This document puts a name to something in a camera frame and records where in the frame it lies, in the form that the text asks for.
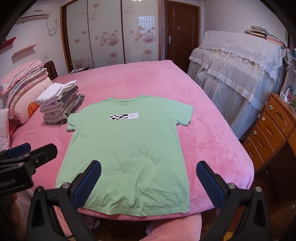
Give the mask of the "wooden drawer desk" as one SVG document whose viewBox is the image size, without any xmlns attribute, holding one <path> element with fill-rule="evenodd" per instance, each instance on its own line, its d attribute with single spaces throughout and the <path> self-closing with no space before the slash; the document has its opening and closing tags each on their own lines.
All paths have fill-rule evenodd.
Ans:
<svg viewBox="0 0 296 241">
<path fill-rule="evenodd" d="M 295 216 L 295 111 L 272 93 L 243 143 L 272 220 Z"/>
</svg>

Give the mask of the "white air conditioner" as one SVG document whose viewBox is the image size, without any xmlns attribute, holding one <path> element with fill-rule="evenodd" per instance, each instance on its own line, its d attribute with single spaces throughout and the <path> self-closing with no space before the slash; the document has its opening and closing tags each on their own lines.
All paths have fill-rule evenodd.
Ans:
<svg viewBox="0 0 296 241">
<path fill-rule="evenodd" d="M 53 9 L 51 4 L 34 4 L 30 7 L 18 20 L 18 23 L 23 23 L 30 20 L 46 19 L 49 17 Z"/>
</svg>

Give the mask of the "lace covered furniture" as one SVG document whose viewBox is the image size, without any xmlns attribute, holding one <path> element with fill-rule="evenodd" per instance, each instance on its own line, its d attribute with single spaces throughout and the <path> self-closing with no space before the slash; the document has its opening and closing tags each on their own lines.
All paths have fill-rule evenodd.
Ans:
<svg viewBox="0 0 296 241">
<path fill-rule="evenodd" d="M 280 91 L 290 51 L 247 34 L 207 31 L 189 60 L 188 75 L 242 139 L 270 94 Z"/>
</svg>

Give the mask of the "dark wooden headboard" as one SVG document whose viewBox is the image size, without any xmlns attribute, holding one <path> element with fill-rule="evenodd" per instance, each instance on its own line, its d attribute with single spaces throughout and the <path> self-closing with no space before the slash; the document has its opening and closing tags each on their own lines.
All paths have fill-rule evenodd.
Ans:
<svg viewBox="0 0 296 241">
<path fill-rule="evenodd" d="M 47 69 L 47 72 L 48 72 L 48 77 L 51 79 L 51 80 L 54 80 L 55 78 L 58 77 L 58 73 L 57 73 L 57 70 L 56 70 L 56 67 L 55 67 L 55 64 L 53 61 L 48 61 L 44 64 L 44 68 Z"/>
</svg>

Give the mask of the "stack of books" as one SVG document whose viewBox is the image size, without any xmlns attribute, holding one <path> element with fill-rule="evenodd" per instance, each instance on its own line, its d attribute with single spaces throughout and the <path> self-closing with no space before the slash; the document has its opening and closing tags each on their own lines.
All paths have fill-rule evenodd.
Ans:
<svg viewBox="0 0 296 241">
<path fill-rule="evenodd" d="M 282 49 L 286 48 L 286 44 L 284 42 L 271 35 L 265 28 L 259 26 L 250 26 L 250 28 L 244 30 L 244 33 L 276 43 L 281 46 Z"/>
</svg>

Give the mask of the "items on desk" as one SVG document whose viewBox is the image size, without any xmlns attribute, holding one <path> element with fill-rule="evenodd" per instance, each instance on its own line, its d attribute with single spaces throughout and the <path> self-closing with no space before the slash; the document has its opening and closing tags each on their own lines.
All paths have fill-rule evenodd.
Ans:
<svg viewBox="0 0 296 241">
<path fill-rule="evenodd" d="M 290 105 L 295 104 L 295 89 L 292 89 L 291 85 L 288 85 L 287 89 L 284 92 L 280 92 L 280 98 L 285 103 L 289 103 Z"/>
</svg>

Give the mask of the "dark brown door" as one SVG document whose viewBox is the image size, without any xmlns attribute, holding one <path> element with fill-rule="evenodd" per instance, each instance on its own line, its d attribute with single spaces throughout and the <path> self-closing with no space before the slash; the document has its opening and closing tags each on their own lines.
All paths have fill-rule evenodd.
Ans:
<svg viewBox="0 0 296 241">
<path fill-rule="evenodd" d="M 178 1 L 165 1 L 165 59 L 185 73 L 189 57 L 200 42 L 200 7 Z"/>
</svg>

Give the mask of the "green t-shirt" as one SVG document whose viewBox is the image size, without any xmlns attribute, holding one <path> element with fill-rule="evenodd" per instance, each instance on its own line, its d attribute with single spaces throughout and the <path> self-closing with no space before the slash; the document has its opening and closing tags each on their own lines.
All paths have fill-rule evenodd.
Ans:
<svg viewBox="0 0 296 241">
<path fill-rule="evenodd" d="M 189 212 L 189 179 L 177 126 L 189 125 L 193 111 L 185 103 L 141 95 L 109 98 L 70 114 L 72 138 L 56 186 L 97 160 L 102 173 L 86 209 L 140 217 Z"/>
</svg>

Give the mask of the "red wall shelf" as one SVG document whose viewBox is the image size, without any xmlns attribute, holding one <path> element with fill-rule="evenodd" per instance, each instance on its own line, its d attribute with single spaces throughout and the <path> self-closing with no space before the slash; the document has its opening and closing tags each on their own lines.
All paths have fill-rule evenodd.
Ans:
<svg viewBox="0 0 296 241">
<path fill-rule="evenodd" d="M 4 49 L 5 47 L 13 44 L 13 42 L 15 41 L 16 37 L 13 37 L 11 39 L 5 40 L 1 45 L 0 45 L 0 50 Z"/>
</svg>

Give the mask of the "folded quilts and pillows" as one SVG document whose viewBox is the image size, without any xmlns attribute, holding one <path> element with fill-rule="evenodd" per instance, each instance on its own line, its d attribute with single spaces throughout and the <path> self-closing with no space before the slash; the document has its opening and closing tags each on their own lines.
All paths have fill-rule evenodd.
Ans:
<svg viewBox="0 0 296 241">
<path fill-rule="evenodd" d="M 24 63 L 1 78 L 1 150 L 15 130 L 39 108 L 36 100 L 52 81 L 40 60 Z"/>
</svg>

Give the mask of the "stack of folded clothes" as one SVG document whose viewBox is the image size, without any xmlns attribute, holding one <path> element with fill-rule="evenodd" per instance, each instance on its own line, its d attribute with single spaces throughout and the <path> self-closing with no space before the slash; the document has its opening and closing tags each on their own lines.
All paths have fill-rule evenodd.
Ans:
<svg viewBox="0 0 296 241">
<path fill-rule="evenodd" d="M 53 83 L 37 98 L 46 124 L 64 124 L 70 114 L 75 113 L 85 99 L 79 92 L 75 80 L 66 84 Z"/>
</svg>

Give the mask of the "pink wall shelf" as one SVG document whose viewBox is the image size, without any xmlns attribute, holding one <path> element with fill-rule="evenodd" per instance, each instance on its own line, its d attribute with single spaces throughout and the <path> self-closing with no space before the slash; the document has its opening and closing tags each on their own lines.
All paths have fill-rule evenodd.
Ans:
<svg viewBox="0 0 296 241">
<path fill-rule="evenodd" d="M 31 44 L 31 45 L 28 45 L 28 46 L 26 46 L 26 47 L 24 47 L 24 48 L 22 48 L 22 49 L 19 49 L 19 50 L 15 51 L 15 52 L 12 54 L 11 58 L 13 59 L 13 58 L 19 56 L 20 54 L 23 54 L 23 53 L 25 53 L 25 52 L 27 52 L 27 51 L 29 51 L 29 50 L 31 50 L 31 49 L 34 49 L 34 47 L 35 47 L 36 45 L 37 45 L 37 43 L 35 43 L 35 44 Z"/>
</svg>

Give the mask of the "pink bed blanket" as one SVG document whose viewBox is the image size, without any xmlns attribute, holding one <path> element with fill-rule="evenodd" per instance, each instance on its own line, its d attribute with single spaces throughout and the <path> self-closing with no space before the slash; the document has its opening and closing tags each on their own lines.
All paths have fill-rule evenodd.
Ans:
<svg viewBox="0 0 296 241">
<path fill-rule="evenodd" d="M 36 111 L 11 145 L 52 143 L 58 155 L 33 176 L 47 189 L 71 182 L 92 160 L 102 175 L 80 213 L 152 221 L 148 240 L 199 240 L 212 203 L 196 177 L 204 160 L 248 189 L 253 163 L 206 93 L 173 62 L 113 65 L 57 78 L 76 80 L 85 99 L 64 125 Z"/>
</svg>

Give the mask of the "floral sliding wardrobe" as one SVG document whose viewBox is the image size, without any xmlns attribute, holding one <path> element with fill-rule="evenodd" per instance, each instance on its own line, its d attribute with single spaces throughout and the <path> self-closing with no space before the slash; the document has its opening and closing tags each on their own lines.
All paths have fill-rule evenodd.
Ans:
<svg viewBox="0 0 296 241">
<path fill-rule="evenodd" d="M 60 8 L 68 71 L 162 58 L 161 1 L 68 1 Z"/>
</svg>

